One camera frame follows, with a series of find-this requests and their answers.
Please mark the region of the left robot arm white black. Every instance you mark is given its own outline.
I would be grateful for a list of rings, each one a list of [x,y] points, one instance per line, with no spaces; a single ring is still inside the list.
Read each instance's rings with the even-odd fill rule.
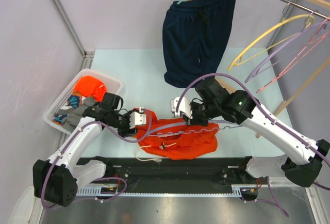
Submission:
[[[105,93],[100,102],[88,106],[77,127],[62,146],[46,160],[37,160],[32,168],[34,196],[62,207],[69,206],[79,190],[100,179],[107,183],[115,175],[112,161],[96,156],[85,165],[77,162],[88,145],[103,131],[111,129],[119,138],[128,141],[137,133],[139,125],[146,124],[143,108],[134,108],[125,114],[120,112],[123,99],[113,93]]]

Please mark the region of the purple notched hanger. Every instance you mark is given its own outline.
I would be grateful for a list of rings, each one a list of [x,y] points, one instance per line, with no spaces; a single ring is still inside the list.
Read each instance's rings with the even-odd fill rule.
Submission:
[[[169,129],[171,127],[186,126],[185,122],[178,122],[178,123],[163,125],[163,126],[160,126],[156,129],[150,130],[146,134],[146,136],[147,137],[149,137],[149,136],[152,136],[152,137],[169,137],[169,136],[175,136],[175,135],[180,135],[180,134],[211,132],[211,131],[219,131],[219,130],[225,130],[225,129],[235,129],[235,128],[242,127],[241,125],[238,125],[238,124],[235,124],[235,123],[230,123],[230,122],[225,121],[225,120],[211,120],[210,123],[224,124],[225,126],[223,128],[221,128],[221,127],[214,127],[212,129],[203,128],[203,129],[200,129],[199,131],[191,130],[191,131],[188,131],[188,132],[185,132],[185,131],[167,132],[167,133],[160,132],[162,130]]]

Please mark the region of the orange shorts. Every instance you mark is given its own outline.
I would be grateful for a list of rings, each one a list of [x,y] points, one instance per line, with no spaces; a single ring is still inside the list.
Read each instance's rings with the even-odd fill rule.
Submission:
[[[156,129],[160,126],[184,121],[183,118],[158,119],[153,111],[149,110],[148,112],[150,113],[151,118],[147,120],[146,125],[138,126],[138,132],[136,134],[137,139],[142,139],[147,131]],[[209,123],[208,126],[186,125],[171,127],[160,132],[199,131],[203,128],[212,129],[218,126],[219,125],[215,123]],[[143,150],[146,153],[166,157],[172,160],[194,159],[201,155],[214,152],[217,149],[217,132],[218,131],[180,134],[169,137],[149,136],[145,137],[138,143],[140,148],[138,148],[136,152]]]

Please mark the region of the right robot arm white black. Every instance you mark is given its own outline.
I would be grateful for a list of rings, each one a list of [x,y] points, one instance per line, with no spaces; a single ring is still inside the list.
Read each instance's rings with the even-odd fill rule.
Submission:
[[[248,128],[283,151],[277,157],[250,157],[238,170],[243,183],[255,178],[286,177],[301,187],[310,187],[321,171],[329,142],[308,138],[281,122],[243,87],[233,93],[223,88],[214,77],[203,76],[191,83],[202,99],[201,103],[189,101],[184,95],[174,100],[173,110],[188,125],[207,126],[217,117]]]

